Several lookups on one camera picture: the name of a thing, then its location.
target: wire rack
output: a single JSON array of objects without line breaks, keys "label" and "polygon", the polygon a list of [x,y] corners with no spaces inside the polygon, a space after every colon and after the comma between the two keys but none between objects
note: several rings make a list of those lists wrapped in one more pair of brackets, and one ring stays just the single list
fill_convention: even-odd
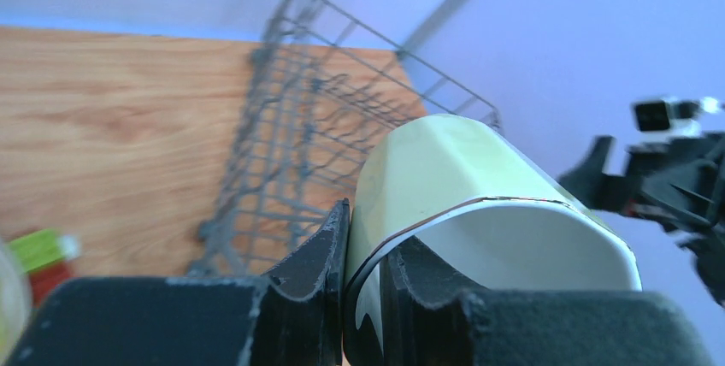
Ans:
[{"label": "wire rack", "polygon": [[[336,37],[316,31],[321,15],[344,23]],[[370,60],[345,48],[355,31],[390,51]],[[431,81],[422,93],[403,73],[401,54]],[[368,152],[405,122],[451,113],[501,128],[485,99],[328,0],[281,0],[251,63],[215,213],[198,229],[204,254],[190,265],[192,276],[273,266],[319,227],[337,199],[354,197]]]}]

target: red object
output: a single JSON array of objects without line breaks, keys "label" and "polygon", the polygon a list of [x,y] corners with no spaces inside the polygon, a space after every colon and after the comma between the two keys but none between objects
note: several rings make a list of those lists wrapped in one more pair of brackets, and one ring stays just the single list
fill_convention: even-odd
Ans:
[{"label": "red object", "polygon": [[624,207],[624,210],[622,211],[622,215],[624,216],[634,216],[634,199],[629,199],[627,201],[627,205]]},{"label": "red object", "polygon": [[28,277],[32,290],[32,304],[38,306],[56,286],[72,278],[73,273],[65,262],[60,262],[30,274]]}]

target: paper cup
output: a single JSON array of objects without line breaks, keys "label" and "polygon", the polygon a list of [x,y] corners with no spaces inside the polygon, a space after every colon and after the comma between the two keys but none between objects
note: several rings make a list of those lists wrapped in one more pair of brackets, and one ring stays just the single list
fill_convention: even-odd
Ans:
[{"label": "paper cup", "polygon": [[0,240],[0,364],[5,364],[32,310],[30,284],[13,252]]},{"label": "paper cup", "polygon": [[429,115],[390,132],[359,175],[345,304],[381,341],[377,264],[417,235],[491,289],[640,290],[634,254],[491,128]]}]

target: camera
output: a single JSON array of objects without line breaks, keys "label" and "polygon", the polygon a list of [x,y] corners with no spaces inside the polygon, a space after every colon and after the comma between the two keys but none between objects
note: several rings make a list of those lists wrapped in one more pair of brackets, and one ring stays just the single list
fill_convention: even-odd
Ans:
[{"label": "camera", "polygon": [[700,135],[697,119],[703,113],[720,112],[722,104],[712,97],[699,100],[658,97],[633,104],[637,129],[656,140],[693,138]]},{"label": "camera", "polygon": [[643,133],[669,131],[677,119],[676,102],[672,99],[658,99],[639,102],[634,105],[637,129]]}]

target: green object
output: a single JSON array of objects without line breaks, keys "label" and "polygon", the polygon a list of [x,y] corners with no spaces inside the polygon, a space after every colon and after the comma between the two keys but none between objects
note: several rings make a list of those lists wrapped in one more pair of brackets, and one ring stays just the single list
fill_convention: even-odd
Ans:
[{"label": "green object", "polygon": [[28,274],[65,259],[58,244],[58,234],[52,229],[42,229],[12,240],[9,248]]}]

